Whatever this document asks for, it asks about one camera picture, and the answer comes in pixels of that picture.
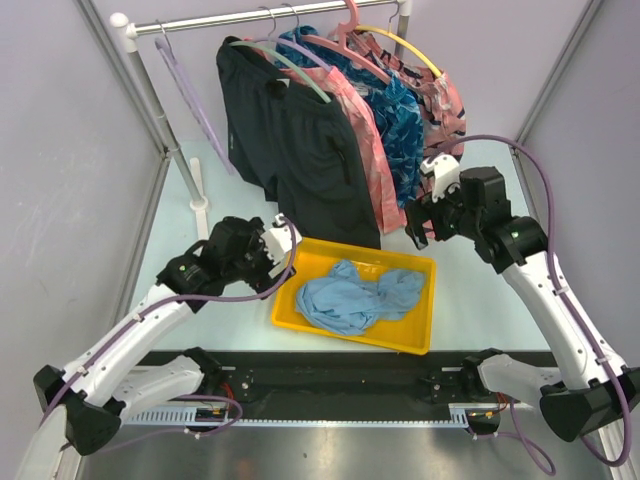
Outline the dark navy shorts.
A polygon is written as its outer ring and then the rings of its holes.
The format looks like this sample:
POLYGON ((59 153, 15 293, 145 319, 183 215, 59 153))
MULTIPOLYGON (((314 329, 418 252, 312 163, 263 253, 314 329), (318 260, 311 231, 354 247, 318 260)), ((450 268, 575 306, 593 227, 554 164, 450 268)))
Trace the dark navy shorts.
POLYGON ((297 82, 228 36, 216 54, 228 156, 306 237, 377 249, 355 132, 335 96, 297 82))

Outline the green plastic hanger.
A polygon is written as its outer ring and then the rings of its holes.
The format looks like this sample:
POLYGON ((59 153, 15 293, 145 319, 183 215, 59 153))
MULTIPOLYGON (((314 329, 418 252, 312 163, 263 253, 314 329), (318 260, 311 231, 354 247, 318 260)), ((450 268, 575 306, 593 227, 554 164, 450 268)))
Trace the green plastic hanger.
POLYGON ((300 66, 296 65, 294 62, 292 62, 288 57, 282 55, 281 53, 279 53, 275 48, 271 48, 271 47, 267 47, 266 43, 267 42, 258 42, 255 43, 253 42, 253 39, 250 40, 239 40, 239 41, 233 41, 230 43, 230 46, 232 47, 250 47, 252 49, 257 49, 261 52, 267 53, 269 55, 271 55, 274 59, 276 59, 277 61, 279 61, 280 63, 283 63, 287 68, 289 68, 290 70, 296 72, 298 74, 298 76, 307 84, 308 87, 310 87, 319 97, 320 99, 324 102, 324 103, 330 103, 331 102, 331 98, 328 96, 328 94, 315 82, 314 79, 312 79, 305 70, 303 70, 300 66))

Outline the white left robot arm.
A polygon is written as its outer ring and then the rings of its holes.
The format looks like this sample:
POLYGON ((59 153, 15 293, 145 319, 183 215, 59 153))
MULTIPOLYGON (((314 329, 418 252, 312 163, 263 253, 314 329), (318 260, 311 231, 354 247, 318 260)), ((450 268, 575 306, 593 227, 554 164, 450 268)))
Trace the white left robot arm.
POLYGON ((62 368, 45 365, 34 375, 43 416, 62 410, 67 445, 88 456, 141 411, 180 397, 214 397, 221 387, 221 367, 199 347, 185 350, 156 373, 139 379, 129 373, 165 335, 207 304, 251 302, 275 293, 295 274, 301 240, 282 214, 270 227, 258 217, 223 218, 208 238, 169 260, 143 299, 84 354, 62 368), (225 295, 225 288, 238 282, 251 294, 225 295))

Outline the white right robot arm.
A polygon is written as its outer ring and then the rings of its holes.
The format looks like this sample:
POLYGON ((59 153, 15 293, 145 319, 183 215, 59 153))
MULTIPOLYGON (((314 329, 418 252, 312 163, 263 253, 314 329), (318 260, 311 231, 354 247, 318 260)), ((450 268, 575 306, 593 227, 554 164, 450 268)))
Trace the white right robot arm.
POLYGON ((405 207, 406 232, 422 249, 430 239, 471 240, 478 256, 519 296, 558 370, 488 349, 464 362, 463 393, 494 392, 539 409, 550 429, 572 442, 623 417, 639 403, 639 370, 608 344, 564 279, 548 238, 533 218, 515 216, 494 167, 463 170, 450 155, 420 167, 423 193, 405 207))

